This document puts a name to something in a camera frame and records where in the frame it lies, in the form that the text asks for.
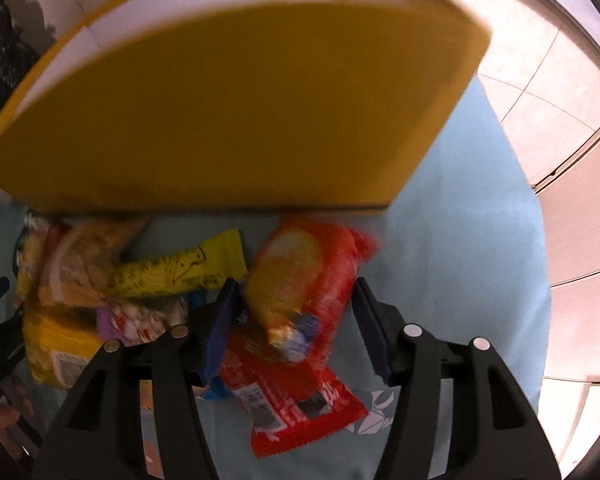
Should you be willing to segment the yellow cardboard box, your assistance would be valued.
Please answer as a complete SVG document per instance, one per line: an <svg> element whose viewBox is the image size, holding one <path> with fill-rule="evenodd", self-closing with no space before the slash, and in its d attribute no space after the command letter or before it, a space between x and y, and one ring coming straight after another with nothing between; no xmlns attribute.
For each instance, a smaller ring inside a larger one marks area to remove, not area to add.
<svg viewBox="0 0 600 480"><path fill-rule="evenodd" d="M109 0L0 113L41 214L383 210L490 32L455 0Z"/></svg>

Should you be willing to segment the yellow cake snack bag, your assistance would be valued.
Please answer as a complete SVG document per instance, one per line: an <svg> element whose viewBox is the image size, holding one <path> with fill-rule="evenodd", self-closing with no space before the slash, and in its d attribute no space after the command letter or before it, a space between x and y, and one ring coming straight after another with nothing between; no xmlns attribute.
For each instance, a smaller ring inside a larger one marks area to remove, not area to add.
<svg viewBox="0 0 600 480"><path fill-rule="evenodd" d="M70 390L102 346L97 310L26 304L22 333L26 359L38 384Z"/></svg>

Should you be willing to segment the red cake snack packet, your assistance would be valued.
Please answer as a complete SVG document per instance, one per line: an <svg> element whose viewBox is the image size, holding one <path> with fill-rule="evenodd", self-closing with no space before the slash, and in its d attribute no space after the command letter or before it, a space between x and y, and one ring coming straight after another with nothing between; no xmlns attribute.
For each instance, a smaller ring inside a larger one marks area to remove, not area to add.
<svg viewBox="0 0 600 480"><path fill-rule="evenodd" d="M290 219L274 231L244 297L284 361L326 366L358 272L379 248L372 234L335 222Z"/></svg>

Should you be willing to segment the yellow snack bar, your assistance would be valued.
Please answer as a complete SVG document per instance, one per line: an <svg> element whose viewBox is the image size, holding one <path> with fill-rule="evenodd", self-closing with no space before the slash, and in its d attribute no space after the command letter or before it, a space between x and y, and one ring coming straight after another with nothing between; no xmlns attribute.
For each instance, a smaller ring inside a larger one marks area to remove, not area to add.
<svg viewBox="0 0 600 480"><path fill-rule="evenodd" d="M242 237L230 229L192 249L122 264L111 275L109 289L123 298L178 296L219 290L228 278L241 282L247 273Z"/></svg>

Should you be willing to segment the red chocolate bar packet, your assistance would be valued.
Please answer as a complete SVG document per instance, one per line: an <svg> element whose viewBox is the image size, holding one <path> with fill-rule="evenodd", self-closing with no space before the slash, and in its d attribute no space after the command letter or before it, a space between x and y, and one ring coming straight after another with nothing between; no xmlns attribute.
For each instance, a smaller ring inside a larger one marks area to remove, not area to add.
<svg viewBox="0 0 600 480"><path fill-rule="evenodd" d="M284 362L245 327L228 332L220 377L251 417L250 445L259 458L329 437L368 415L330 368Z"/></svg>

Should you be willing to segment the light blue tablecloth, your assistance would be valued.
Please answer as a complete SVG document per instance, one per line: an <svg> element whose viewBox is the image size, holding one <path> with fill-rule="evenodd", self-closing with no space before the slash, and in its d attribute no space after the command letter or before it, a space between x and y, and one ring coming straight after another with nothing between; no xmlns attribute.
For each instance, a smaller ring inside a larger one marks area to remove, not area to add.
<svg viewBox="0 0 600 480"><path fill-rule="evenodd" d="M550 304L540 206L476 80L386 220L389 247L363 272L378 299L442 339L489 336L533 408ZM222 479L373 479L389 432L257 460L237 404L202 408L226 437L212 452Z"/></svg>

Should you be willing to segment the orange white snack packet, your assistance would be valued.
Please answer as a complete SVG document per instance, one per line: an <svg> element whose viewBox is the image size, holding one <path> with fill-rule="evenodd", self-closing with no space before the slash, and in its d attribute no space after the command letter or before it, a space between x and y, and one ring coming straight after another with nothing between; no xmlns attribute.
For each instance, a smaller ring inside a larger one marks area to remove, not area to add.
<svg viewBox="0 0 600 480"><path fill-rule="evenodd" d="M38 302L45 309L103 307L120 255L135 240L146 217L95 218L75 224L43 266Z"/></svg>

